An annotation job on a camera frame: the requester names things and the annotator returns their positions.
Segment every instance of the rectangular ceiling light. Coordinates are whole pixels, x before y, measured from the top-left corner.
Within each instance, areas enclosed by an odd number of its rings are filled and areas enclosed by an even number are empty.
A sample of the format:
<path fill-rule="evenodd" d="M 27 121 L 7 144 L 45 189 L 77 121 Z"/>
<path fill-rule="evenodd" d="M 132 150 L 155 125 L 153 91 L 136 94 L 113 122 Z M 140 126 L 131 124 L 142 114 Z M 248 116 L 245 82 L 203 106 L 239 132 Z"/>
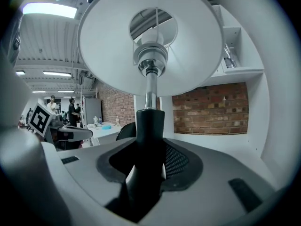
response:
<path fill-rule="evenodd" d="M 56 75 L 56 76 L 66 76 L 71 77 L 70 73 L 63 73 L 63 72 L 51 72 L 51 71 L 43 71 L 45 75 Z"/>
<path fill-rule="evenodd" d="M 58 90 L 57 92 L 74 93 L 74 90 Z"/>
<path fill-rule="evenodd" d="M 25 71 L 21 70 L 21 71 L 16 71 L 17 75 L 25 75 Z"/>
<path fill-rule="evenodd" d="M 28 3 L 23 8 L 24 14 L 40 13 L 40 14 L 52 14 L 58 16 L 64 16 L 74 18 L 77 8 L 72 8 L 65 5 L 46 3 L 46 2 L 33 2 Z"/>

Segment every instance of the white table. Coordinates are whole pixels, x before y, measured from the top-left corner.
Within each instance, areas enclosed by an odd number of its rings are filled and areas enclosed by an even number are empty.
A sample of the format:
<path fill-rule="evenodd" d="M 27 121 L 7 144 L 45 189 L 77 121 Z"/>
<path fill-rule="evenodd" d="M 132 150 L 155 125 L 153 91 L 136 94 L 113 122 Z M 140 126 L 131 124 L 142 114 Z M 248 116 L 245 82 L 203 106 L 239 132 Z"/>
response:
<path fill-rule="evenodd" d="M 111 129 L 103 130 L 103 126 L 112 126 Z M 103 122 L 102 126 L 94 127 L 94 124 L 88 124 L 87 128 L 93 132 L 91 138 L 92 145 L 103 145 L 116 141 L 116 137 L 121 130 L 122 126 L 117 126 L 112 123 Z"/>

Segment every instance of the silver metal rod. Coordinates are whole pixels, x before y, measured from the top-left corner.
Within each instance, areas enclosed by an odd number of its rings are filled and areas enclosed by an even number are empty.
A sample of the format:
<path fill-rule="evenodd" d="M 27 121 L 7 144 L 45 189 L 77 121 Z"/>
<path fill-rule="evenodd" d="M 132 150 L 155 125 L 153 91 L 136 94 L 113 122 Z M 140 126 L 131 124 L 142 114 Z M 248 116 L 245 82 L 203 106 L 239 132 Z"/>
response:
<path fill-rule="evenodd" d="M 145 109 L 157 109 L 157 74 L 149 72 L 146 75 Z"/>

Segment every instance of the white lampshade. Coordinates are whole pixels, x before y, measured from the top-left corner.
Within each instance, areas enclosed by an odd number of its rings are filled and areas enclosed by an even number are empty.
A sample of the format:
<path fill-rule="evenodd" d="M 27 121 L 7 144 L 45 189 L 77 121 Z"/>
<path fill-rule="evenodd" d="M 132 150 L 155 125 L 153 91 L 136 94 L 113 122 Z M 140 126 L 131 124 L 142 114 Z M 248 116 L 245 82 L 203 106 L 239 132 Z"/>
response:
<path fill-rule="evenodd" d="M 78 35 L 79 52 L 89 70 L 115 89 L 145 95 L 146 78 L 133 65 L 137 46 L 129 27 L 146 8 L 167 12 L 177 24 L 166 71 L 158 78 L 158 97 L 178 95 L 204 83 L 216 71 L 224 47 L 222 27 L 206 0 L 94 0 Z"/>

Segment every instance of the black mesh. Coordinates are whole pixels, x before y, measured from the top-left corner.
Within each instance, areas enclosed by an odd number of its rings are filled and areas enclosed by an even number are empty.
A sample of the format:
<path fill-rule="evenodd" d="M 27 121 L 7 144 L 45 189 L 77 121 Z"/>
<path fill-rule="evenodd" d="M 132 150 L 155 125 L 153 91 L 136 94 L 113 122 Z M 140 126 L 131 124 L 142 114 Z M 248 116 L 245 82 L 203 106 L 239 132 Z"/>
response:
<path fill-rule="evenodd" d="M 166 144 L 166 157 L 164 163 L 166 179 L 172 178 L 183 172 L 188 162 L 189 160 L 184 154 Z"/>

